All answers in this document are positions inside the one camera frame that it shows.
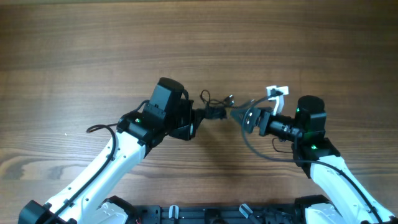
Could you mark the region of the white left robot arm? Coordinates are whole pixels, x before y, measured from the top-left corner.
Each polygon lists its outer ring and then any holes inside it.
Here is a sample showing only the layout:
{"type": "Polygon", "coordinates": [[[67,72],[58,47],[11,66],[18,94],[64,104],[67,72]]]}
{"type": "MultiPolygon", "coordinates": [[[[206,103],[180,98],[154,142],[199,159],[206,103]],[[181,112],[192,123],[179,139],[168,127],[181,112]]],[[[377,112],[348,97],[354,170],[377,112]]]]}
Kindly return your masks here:
{"type": "Polygon", "coordinates": [[[19,223],[88,223],[100,203],[121,178],[159,145],[164,137],[181,128],[190,118],[191,105],[184,86],[162,77],[150,99],[121,116],[116,129],[97,124],[92,130],[107,129],[107,146],[67,187],[43,205],[31,200],[20,212],[19,223]]]}

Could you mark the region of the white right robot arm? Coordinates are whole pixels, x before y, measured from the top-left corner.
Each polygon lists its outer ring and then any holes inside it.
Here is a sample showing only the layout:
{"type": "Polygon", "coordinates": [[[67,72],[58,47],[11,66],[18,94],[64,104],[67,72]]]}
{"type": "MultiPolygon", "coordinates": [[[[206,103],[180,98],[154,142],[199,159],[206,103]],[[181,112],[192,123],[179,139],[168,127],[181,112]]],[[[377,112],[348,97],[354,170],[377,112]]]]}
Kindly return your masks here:
{"type": "Polygon", "coordinates": [[[301,167],[329,198],[328,202],[304,205],[306,223],[397,223],[397,217],[359,183],[325,136],[326,111],[321,98],[299,98],[294,117],[258,107],[257,102],[233,109],[231,116],[240,124],[244,138],[259,128],[261,136],[292,142],[290,162],[301,167]]]}

